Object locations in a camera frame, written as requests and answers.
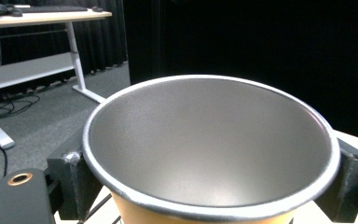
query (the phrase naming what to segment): black bracket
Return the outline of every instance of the black bracket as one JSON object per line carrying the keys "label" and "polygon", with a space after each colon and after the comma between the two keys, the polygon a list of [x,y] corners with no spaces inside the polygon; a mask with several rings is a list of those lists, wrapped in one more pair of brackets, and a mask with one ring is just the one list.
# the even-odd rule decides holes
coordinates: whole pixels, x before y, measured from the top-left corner
{"label": "black bracket", "polygon": [[25,169],[0,180],[0,223],[51,224],[57,211],[61,220],[87,219],[102,184],[83,158],[81,136],[82,129],[51,153],[46,171]]}
{"label": "black bracket", "polygon": [[353,223],[358,214],[358,149],[338,142],[341,163],[337,177],[315,202],[333,222]]}

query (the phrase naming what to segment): desk frame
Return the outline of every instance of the desk frame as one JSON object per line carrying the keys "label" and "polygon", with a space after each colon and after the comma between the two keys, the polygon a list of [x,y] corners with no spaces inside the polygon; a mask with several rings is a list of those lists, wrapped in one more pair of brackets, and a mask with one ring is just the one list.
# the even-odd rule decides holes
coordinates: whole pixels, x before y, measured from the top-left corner
{"label": "desk frame", "polygon": [[[70,12],[70,13],[30,13],[24,14],[24,18],[14,17],[1,17],[0,28],[10,26],[26,26],[37,24],[52,24],[52,23],[65,23],[69,45],[71,51],[64,54],[58,54],[45,58],[35,59],[22,63],[12,63],[0,66],[0,88],[19,84],[25,81],[37,79],[40,77],[51,76],[63,71],[75,69],[77,85],[73,88],[91,98],[92,100],[101,103],[104,98],[92,91],[87,90],[84,81],[83,70],[81,67],[80,57],[77,50],[76,38],[73,21],[90,21],[101,20],[105,17],[112,16],[110,12],[97,13],[92,12],[90,9],[87,12]],[[57,65],[55,68],[50,69],[49,66],[44,66],[48,62]],[[7,71],[17,72],[17,69],[27,68],[28,72],[20,71],[14,77],[8,77]],[[15,142],[0,128],[0,147],[3,149],[14,147]]]}

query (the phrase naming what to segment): bowl rim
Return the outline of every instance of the bowl rim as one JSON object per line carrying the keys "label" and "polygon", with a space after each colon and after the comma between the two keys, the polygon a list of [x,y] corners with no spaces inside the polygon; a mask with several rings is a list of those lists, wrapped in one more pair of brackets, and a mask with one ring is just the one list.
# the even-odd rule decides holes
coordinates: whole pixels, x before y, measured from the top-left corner
{"label": "bowl rim", "polygon": [[[197,206],[182,203],[175,203],[166,201],[160,198],[156,198],[140,191],[132,189],[113,176],[111,176],[104,168],[98,163],[93,150],[90,146],[90,133],[94,120],[97,119],[98,115],[118,97],[136,91],[138,89],[155,85],[161,82],[179,80],[179,79],[221,79],[228,81],[240,82],[246,85],[252,85],[258,88],[265,89],[267,91],[273,91],[280,94],[283,97],[289,98],[299,103],[305,108],[323,128],[327,140],[329,140],[329,146],[331,148],[331,156],[324,167],[322,173],[311,182],[304,189],[295,192],[287,197],[280,198],[272,202],[265,202],[246,206],[235,206],[235,207],[212,207],[212,206]],[[299,206],[310,202],[313,199],[319,197],[333,182],[340,162],[340,152],[337,138],[330,124],[320,115],[315,109],[305,104],[296,97],[268,85],[258,83],[255,81],[236,78],[236,77],[225,77],[215,75],[182,75],[174,77],[161,77],[152,80],[148,80],[136,85],[129,86],[128,88],[118,91],[115,94],[108,97],[105,101],[99,104],[89,116],[83,131],[83,150],[85,160],[94,173],[94,175],[116,195],[124,198],[127,201],[135,203],[143,208],[154,211],[156,213],[165,214],[169,216],[181,217],[190,220],[202,220],[202,221],[253,221],[259,219],[265,219],[270,217],[276,217],[288,212],[291,212]]]}

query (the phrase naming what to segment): metal bowl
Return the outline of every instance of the metal bowl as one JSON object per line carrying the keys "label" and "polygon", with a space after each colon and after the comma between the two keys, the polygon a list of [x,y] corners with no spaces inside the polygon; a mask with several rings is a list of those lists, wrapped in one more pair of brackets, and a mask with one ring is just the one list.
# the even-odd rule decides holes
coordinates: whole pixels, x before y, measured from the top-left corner
{"label": "metal bowl", "polygon": [[318,112],[234,77],[130,86],[93,111],[83,143],[92,172],[116,197],[189,221],[290,213],[318,197],[339,164],[337,139]]}

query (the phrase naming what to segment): black object on desk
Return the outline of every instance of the black object on desk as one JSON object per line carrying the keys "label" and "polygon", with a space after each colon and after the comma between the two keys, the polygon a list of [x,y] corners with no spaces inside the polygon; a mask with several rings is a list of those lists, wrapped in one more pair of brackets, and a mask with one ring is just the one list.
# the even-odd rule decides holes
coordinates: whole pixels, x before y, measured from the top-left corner
{"label": "black object on desk", "polygon": [[92,11],[93,12],[103,12],[103,9],[101,7],[93,7]]}
{"label": "black object on desk", "polygon": [[22,13],[87,11],[85,7],[76,7],[76,6],[40,6],[40,7],[18,7],[18,8],[22,11]]}
{"label": "black object on desk", "polygon": [[10,16],[12,17],[22,17],[22,11],[19,10],[19,9],[13,9],[11,12],[10,12]]}

